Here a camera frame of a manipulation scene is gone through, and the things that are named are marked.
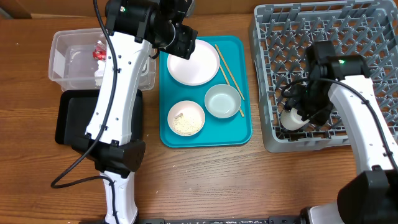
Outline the white cup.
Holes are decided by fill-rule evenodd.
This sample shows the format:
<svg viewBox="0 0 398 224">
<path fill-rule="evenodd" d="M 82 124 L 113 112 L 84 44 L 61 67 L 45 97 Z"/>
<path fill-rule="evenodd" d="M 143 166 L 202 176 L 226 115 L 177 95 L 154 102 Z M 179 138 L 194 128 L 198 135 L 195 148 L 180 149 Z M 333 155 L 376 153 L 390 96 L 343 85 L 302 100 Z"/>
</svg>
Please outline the white cup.
<svg viewBox="0 0 398 224">
<path fill-rule="evenodd" d="M 290 111 L 283 110 L 281 112 L 280 122 L 285 129 L 288 129 L 289 131 L 295 131 L 309 123 L 309 120 L 307 119 L 303 121 L 302 116 L 298 114 L 298 110 L 292 108 Z"/>
</svg>

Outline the wooden chopstick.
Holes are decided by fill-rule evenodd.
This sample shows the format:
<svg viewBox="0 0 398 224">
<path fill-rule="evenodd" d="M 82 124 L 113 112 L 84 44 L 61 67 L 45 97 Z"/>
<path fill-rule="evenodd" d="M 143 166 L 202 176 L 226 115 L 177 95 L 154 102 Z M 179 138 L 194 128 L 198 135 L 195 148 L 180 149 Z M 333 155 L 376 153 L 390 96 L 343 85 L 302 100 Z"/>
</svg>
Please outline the wooden chopstick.
<svg viewBox="0 0 398 224">
<path fill-rule="evenodd" d="M 226 84 L 231 86 L 230 83 L 229 83 L 229 80 L 228 80 L 228 78 L 227 78 L 227 76 L 226 76 L 226 74 L 225 74 L 225 72 L 223 70 L 223 67 L 221 65 L 220 65 L 220 70 L 221 70 L 221 72 L 223 74 L 223 77 L 224 77 L 224 80 L 225 80 Z M 245 115 L 244 115 L 243 110 L 241 109 L 240 106 L 239 106 L 239 112 L 240 112 L 241 116 L 244 118 Z"/>
<path fill-rule="evenodd" d="M 229 73 L 229 75 L 230 75 L 230 77 L 231 77 L 231 79 L 232 79 L 232 81 L 233 81 L 233 83 L 234 83 L 234 85 L 235 85 L 237 91 L 238 91 L 239 94 L 241 95 L 241 98 L 242 98 L 243 100 L 245 100 L 245 97 L 244 97 L 244 95 L 243 95 L 243 93 L 242 93 L 242 91 L 241 91 L 241 89 L 240 89 L 240 87 L 239 87 L 239 85 L 238 85 L 238 83 L 237 83 L 237 81 L 236 81 L 236 79 L 235 79 L 233 73 L 231 72 L 231 70 L 230 70 L 228 64 L 226 63 L 226 60 L 224 59 L 223 54 L 221 53 L 221 50 L 220 50 L 220 48 L 218 47 L 217 44 L 215 44 L 215 48 L 216 48 L 216 50 L 218 51 L 219 56 L 221 57 L 221 60 L 223 61 L 223 63 L 224 63 L 224 65 L 225 65 L 225 67 L 226 67 L 226 69 L 227 69 L 227 71 L 228 71 L 228 73 Z"/>
</svg>

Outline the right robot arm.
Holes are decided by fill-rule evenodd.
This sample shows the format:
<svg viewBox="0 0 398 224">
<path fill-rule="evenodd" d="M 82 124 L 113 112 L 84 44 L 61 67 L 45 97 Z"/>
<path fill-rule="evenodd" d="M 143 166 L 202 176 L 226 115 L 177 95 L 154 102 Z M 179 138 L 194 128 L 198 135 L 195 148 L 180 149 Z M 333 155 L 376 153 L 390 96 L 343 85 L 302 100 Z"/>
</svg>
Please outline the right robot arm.
<svg viewBox="0 0 398 224">
<path fill-rule="evenodd" d="M 357 165 L 357 176 L 335 202 L 304 208 L 296 223 L 397 223 L 397 143 L 376 100 L 361 55 L 337 55 L 331 41 L 305 49 L 306 78 L 283 87 L 280 122 L 295 131 L 325 124 L 336 109 Z"/>
</svg>

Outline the rice pile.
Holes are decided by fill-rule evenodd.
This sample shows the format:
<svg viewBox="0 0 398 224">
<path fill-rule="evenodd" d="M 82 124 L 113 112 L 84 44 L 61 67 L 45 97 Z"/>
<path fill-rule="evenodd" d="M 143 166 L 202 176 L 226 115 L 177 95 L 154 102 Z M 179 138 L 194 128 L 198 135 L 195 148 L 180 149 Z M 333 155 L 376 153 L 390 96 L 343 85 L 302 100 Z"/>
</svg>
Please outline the rice pile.
<svg viewBox="0 0 398 224">
<path fill-rule="evenodd" d="M 180 113 L 172 120 L 172 129 L 181 136 L 192 136 L 203 126 L 200 115 Z"/>
</svg>

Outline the large white plate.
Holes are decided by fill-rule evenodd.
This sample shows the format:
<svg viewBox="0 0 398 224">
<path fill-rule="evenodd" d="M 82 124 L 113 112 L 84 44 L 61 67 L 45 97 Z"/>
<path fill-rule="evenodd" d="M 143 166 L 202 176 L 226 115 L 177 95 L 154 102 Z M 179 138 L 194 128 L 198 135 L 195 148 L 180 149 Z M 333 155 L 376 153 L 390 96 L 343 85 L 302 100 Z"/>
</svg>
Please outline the large white plate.
<svg viewBox="0 0 398 224">
<path fill-rule="evenodd" d="M 169 55 L 167 68 L 181 84 L 198 86 L 209 82 L 218 73 L 220 58 L 216 49 L 204 40 L 195 41 L 195 50 L 188 60 Z"/>
</svg>

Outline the red snack wrapper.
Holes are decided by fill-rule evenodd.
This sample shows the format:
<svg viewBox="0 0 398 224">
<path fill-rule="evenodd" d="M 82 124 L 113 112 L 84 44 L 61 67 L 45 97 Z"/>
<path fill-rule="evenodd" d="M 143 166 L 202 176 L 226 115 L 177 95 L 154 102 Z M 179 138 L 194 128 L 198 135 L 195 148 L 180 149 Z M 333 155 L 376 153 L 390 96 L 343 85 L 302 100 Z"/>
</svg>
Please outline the red snack wrapper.
<svg viewBox="0 0 398 224">
<path fill-rule="evenodd" d="M 106 60 L 106 44 L 102 43 L 102 41 L 98 40 L 97 43 L 95 43 L 95 49 L 93 51 L 93 58 L 97 60 Z"/>
</svg>

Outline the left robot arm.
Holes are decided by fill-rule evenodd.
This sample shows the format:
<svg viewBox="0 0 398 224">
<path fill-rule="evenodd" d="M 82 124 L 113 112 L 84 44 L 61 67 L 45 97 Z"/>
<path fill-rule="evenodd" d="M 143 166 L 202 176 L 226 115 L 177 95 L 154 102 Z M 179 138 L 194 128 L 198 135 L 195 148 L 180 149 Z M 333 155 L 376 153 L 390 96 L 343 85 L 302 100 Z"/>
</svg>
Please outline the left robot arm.
<svg viewBox="0 0 398 224">
<path fill-rule="evenodd" d="M 99 24 L 107 41 L 103 81 L 85 134 L 72 148 L 94 162 L 104 182 L 105 223 L 135 223 L 134 174 L 145 142 L 132 138 L 139 79 L 152 49 L 183 59 L 195 49 L 196 30 L 183 25 L 192 0 L 109 1 Z"/>
</svg>

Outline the white napkin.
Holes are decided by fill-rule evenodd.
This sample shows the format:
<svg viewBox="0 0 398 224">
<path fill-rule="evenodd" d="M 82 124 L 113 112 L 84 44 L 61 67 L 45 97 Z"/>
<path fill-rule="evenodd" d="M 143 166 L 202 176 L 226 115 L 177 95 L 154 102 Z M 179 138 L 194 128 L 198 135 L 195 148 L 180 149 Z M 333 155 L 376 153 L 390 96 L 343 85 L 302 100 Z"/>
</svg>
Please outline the white napkin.
<svg viewBox="0 0 398 224">
<path fill-rule="evenodd" d="M 105 71 L 106 62 L 102 61 L 102 60 L 98 60 L 97 64 L 98 64 L 98 69 L 94 73 L 95 84 L 96 84 L 96 86 L 101 86 L 102 81 L 103 81 L 103 75 L 104 75 L 104 71 Z"/>
</svg>

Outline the grey bowl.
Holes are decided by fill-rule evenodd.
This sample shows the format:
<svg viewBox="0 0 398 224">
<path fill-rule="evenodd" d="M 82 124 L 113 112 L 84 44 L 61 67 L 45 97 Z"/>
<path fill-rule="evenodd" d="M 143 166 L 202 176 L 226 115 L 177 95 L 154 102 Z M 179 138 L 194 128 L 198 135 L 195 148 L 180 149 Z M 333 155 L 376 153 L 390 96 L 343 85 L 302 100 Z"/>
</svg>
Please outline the grey bowl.
<svg viewBox="0 0 398 224">
<path fill-rule="evenodd" d="M 218 84 L 206 92 L 205 107 L 216 118 L 230 118 L 239 111 L 241 97 L 238 91 L 232 86 Z"/>
</svg>

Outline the small pink bowl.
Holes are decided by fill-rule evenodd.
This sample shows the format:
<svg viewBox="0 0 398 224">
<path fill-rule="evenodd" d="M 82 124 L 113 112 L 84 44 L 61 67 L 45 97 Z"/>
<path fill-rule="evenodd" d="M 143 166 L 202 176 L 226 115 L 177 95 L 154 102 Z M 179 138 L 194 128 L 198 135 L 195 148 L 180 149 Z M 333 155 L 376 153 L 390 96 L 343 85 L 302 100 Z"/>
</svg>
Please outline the small pink bowl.
<svg viewBox="0 0 398 224">
<path fill-rule="evenodd" d="M 167 123 L 175 134 L 184 137 L 193 136 L 203 128 L 205 112 L 194 101 L 180 101 L 169 110 Z"/>
</svg>

